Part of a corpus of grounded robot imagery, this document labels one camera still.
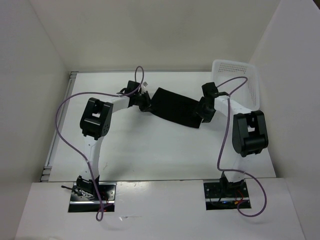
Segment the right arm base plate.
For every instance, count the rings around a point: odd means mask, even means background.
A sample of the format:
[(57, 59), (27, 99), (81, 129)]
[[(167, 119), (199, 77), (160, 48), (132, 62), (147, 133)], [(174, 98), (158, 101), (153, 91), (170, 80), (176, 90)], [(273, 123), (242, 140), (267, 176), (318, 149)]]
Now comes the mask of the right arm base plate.
[(223, 186), (218, 180), (204, 181), (204, 198), (207, 211), (251, 209), (247, 184), (244, 181), (231, 188)]

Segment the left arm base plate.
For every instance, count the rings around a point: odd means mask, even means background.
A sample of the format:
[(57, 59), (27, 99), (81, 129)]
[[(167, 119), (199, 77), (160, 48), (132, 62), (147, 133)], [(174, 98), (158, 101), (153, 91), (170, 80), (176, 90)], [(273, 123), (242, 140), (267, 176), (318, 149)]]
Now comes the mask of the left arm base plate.
[[(115, 182), (99, 183), (98, 189), (104, 205), (104, 212), (115, 211), (116, 186)], [(75, 182), (73, 183), (68, 207), (69, 213), (96, 213), (100, 208), (100, 201), (96, 195), (85, 193), (77, 188)]]

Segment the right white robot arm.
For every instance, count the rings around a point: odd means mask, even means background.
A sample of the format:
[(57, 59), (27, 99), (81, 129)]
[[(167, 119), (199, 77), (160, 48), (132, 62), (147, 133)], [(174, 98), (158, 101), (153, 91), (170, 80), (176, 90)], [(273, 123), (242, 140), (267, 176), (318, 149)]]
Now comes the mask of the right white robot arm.
[(236, 91), (247, 84), (248, 78), (243, 76), (242, 79), (243, 83), (230, 92), (219, 91), (214, 82), (204, 84), (203, 97), (196, 108), (196, 113), (203, 123), (211, 122), (217, 112), (226, 116), (226, 128), (216, 164), (217, 169), (222, 172), (219, 191), (225, 197), (236, 192), (244, 177), (252, 177), (241, 166), (232, 168), (221, 166), (228, 139), (231, 140), (232, 148), (237, 154), (237, 162), (250, 155), (260, 154), (269, 144), (264, 113), (261, 110), (251, 110), (232, 99)]

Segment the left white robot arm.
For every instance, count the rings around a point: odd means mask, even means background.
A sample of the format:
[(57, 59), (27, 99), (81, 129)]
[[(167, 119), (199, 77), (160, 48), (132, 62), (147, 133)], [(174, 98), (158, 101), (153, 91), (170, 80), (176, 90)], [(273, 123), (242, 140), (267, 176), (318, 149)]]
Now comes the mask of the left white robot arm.
[(151, 107), (151, 98), (147, 90), (139, 83), (129, 81), (124, 90), (125, 96), (111, 97), (107, 101), (89, 98), (80, 120), (80, 129), (84, 136), (84, 156), (86, 167), (76, 180), (77, 189), (88, 200), (99, 196), (99, 158), (102, 142), (111, 128), (112, 114), (138, 106), (144, 112)]

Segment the black skirt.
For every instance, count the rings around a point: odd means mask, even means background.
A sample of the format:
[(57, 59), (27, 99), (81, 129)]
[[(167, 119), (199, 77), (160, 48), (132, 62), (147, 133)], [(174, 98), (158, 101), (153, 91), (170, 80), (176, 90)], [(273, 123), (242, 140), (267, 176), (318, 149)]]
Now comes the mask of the black skirt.
[(199, 129), (202, 118), (196, 113), (199, 101), (158, 88), (150, 100), (150, 112), (167, 121)]

